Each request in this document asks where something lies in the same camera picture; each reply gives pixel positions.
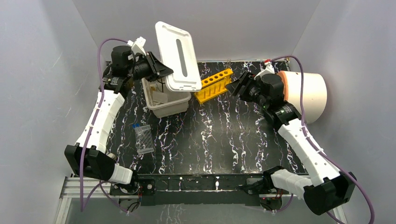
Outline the white bin lid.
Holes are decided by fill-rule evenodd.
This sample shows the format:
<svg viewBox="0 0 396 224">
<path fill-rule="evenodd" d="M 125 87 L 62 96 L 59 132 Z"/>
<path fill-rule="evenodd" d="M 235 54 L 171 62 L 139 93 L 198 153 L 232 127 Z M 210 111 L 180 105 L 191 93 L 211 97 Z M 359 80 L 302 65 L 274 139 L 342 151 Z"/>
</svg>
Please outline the white bin lid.
<svg viewBox="0 0 396 224">
<path fill-rule="evenodd" d="M 165 77 L 170 91 L 198 92 L 202 88 L 192 37 L 163 21 L 155 24 L 162 63 L 173 70 Z"/>
</svg>

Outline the white plastic packet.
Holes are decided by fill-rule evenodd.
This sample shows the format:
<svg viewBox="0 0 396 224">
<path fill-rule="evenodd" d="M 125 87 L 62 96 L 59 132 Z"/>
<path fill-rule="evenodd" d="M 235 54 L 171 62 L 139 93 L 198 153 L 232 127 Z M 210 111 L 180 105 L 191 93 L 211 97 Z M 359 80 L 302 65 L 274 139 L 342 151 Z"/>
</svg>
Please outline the white plastic packet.
<svg viewBox="0 0 396 224">
<path fill-rule="evenodd" d="M 153 91 L 152 100 L 155 104 L 165 104 L 168 103 L 168 95 L 164 92 Z"/>
</svg>

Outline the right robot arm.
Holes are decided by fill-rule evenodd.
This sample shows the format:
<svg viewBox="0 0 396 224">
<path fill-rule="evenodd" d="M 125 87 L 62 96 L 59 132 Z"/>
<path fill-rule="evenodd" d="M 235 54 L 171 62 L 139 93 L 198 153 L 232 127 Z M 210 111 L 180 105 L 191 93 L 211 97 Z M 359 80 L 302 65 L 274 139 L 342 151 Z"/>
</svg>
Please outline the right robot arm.
<svg viewBox="0 0 396 224">
<path fill-rule="evenodd" d="M 309 177 L 291 173 L 281 166 L 263 172 L 263 188 L 269 193 L 286 190 L 304 199 L 308 208 L 322 215 L 347 203 L 355 189 L 355 177 L 340 171 L 326 160 L 308 140 L 308 131 L 294 105 L 284 99 L 284 84 L 279 75 L 266 74 L 262 77 L 244 72 L 226 89 L 240 100 L 254 102 L 263 109 L 265 120 L 291 146 Z"/>
</svg>

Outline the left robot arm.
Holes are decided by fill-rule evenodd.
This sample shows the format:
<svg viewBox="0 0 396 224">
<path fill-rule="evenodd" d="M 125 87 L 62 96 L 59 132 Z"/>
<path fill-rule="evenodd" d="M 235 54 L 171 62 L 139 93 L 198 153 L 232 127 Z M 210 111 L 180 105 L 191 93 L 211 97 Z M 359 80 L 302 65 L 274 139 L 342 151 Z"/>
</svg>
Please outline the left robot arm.
<svg viewBox="0 0 396 224">
<path fill-rule="evenodd" d="M 139 190 L 133 171 L 120 166 L 106 155 L 106 145 L 115 117 L 136 81 L 153 82 L 173 73 L 152 52 L 133 50 L 127 45 L 116 46 L 111 52 L 111 64 L 101 78 L 98 99 L 84 131 L 73 145 L 67 145 L 65 157 L 80 177 L 121 184 L 128 194 Z"/>
</svg>

